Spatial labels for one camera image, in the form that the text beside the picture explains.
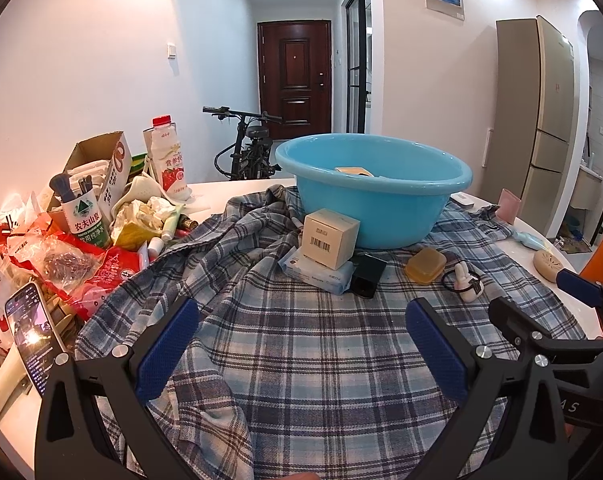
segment blue gripper pad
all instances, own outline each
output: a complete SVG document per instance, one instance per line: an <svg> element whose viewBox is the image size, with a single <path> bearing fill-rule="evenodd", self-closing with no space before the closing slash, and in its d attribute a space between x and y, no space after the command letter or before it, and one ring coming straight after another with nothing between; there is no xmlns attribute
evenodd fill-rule
<svg viewBox="0 0 603 480"><path fill-rule="evenodd" d="M141 402L157 399L175 371L199 325L197 302L187 299L137 366L135 394Z"/></svg>
<svg viewBox="0 0 603 480"><path fill-rule="evenodd" d="M406 330L422 354L441 392L460 406L468 397L467 368L420 301L425 300L413 300L408 303Z"/></svg>
<svg viewBox="0 0 603 480"><path fill-rule="evenodd" d="M598 285L585 280L578 274L568 269L560 270L557 274L557 286L570 294L576 300L587 304L591 308L601 306L601 290Z"/></svg>

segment blue tissue pack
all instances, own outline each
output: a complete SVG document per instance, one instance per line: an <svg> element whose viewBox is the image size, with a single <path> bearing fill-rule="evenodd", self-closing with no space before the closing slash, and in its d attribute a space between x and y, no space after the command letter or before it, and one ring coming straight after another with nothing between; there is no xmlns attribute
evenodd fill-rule
<svg viewBox="0 0 603 480"><path fill-rule="evenodd" d="M350 280L355 272L352 262L346 262L338 270L329 269L302 254L302 250L291 248L288 254L279 260L284 273L300 282L316 286L321 290L340 296L350 287Z"/></svg>

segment glass sliding door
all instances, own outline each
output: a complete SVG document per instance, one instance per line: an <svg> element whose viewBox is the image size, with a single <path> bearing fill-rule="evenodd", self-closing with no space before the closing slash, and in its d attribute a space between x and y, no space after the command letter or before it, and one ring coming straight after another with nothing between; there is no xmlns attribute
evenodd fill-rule
<svg viewBox="0 0 603 480"><path fill-rule="evenodd" d="M373 81L373 18L371 0L350 0L348 24L347 132L369 131L370 95Z"/></svg>

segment open cardboard box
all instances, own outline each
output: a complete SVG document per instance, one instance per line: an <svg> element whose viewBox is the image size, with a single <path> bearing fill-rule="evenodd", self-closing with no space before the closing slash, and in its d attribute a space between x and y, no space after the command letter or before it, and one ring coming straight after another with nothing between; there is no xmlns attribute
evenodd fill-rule
<svg viewBox="0 0 603 480"><path fill-rule="evenodd" d="M110 160L104 184L99 190L98 205L105 222L111 223L111 211L124 195L133 158L123 132L103 134L82 140L75 145L63 171L73 170L96 160ZM60 202L53 196L48 201L46 211L63 230L68 230L68 222L60 209Z"/></svg>

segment white bottle cap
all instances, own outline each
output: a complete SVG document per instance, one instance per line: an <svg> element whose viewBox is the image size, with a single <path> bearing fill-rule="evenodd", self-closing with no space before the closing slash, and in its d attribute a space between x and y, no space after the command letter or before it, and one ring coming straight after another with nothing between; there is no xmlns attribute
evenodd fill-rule
<svg viewBox="0 0 603 480"><path fill-rule="evenodd" d="M164 240L161 238L153 238L148 244L148 255L151 258L158 257L164 250Z"/></svg>

